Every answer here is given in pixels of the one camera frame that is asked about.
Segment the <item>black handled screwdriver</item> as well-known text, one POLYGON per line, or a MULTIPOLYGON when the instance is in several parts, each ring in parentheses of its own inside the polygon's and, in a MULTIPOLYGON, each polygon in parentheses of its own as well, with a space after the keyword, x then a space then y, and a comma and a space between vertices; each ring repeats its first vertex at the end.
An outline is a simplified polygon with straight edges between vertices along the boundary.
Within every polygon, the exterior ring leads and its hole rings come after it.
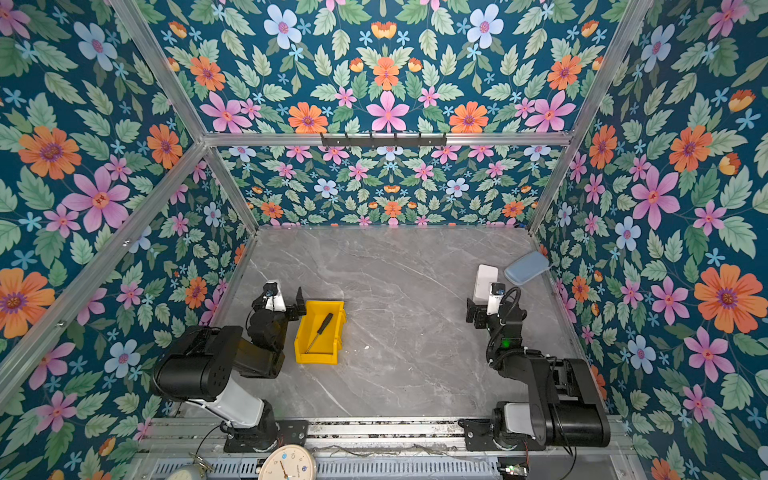
POLYGON ((306 353, 306 354, 310 354, 310 353, 311 353, 311 351, 312 351, 312 348, 313 348, 313 347, 314 347, 314 345, 316 344, 317 340, 318 340, 318 339, 319 339, 319 338, 322 336, 322 334, 323 334, 323 333, 324 333, 324 331, 327 329, 327 327, 330 325, 330 323, 331 323, 331 321, 332 321, 332 320, 333 320, 333 314, 332 314, 332 313, 328 313, 328 314, 325 316, 325 318, 323 319, 323 321, 322 321, 322 323, 320 324, 320 326, 319 326, 319 328, 317 329, 317 331, 315 332, 315 335, 314 335, 314 337, 312 338, 312 340, 310 341, 310 343, 309 343, 309 345, 308 345, 307 349, 305 350, 305 353, 306 353))

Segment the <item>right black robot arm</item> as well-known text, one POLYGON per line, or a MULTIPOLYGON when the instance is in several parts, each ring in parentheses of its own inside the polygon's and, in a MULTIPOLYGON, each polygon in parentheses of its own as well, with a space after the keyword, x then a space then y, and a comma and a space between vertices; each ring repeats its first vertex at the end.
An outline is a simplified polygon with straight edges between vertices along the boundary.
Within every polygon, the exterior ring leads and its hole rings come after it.
POLYGON ((522 383, 527 399, 500 401, 488 419, 464 419, 469 450, 543 451, 563 447, 605 448, 611 426, 602 394, 588 363, 558 358, 524 344, 527 311, 520 306, 522 291, 496 282, 487 300, 466 302, 466 321, 485 330, 487 365, 500 377, 522 383))

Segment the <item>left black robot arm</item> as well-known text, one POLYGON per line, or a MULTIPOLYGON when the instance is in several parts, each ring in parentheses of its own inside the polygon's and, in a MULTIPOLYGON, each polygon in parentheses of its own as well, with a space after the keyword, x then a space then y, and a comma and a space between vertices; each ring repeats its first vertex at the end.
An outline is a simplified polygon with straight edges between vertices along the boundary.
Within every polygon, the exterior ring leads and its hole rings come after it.
POLYGON ((285 361, 288 325, 306 314, 301 290, 290 305, 280 284, 267 282, 252 302, 243 326, 192 326, 174 340, 154 367, 151 391, 219 418, 226 453, 302 446, 308 423, 276 420, 272 405, 246 391, 232 374, 244 379, 276 379, 285 361))

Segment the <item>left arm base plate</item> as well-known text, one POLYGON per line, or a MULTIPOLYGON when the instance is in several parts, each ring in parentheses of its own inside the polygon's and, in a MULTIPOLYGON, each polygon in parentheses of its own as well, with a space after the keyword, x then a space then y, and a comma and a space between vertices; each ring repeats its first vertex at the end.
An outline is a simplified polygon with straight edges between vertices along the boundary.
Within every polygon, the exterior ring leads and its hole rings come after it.
POLYGON ((225 453, 268 453, 286 445, 304 446, 308 436, 306 420, 268 420, 250 429, 229 428, 225 453))

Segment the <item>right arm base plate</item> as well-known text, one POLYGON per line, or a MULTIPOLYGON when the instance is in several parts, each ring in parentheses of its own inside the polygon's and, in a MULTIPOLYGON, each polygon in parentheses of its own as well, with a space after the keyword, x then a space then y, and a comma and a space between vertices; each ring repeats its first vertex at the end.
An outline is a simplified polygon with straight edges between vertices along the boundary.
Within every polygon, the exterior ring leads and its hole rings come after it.
POLYGON ((463 429, 465 448, 468 451, 523 452, 543 451, 532 436, 510 433, 501 421, 490 418, 461 418, 458 426, 463 429))

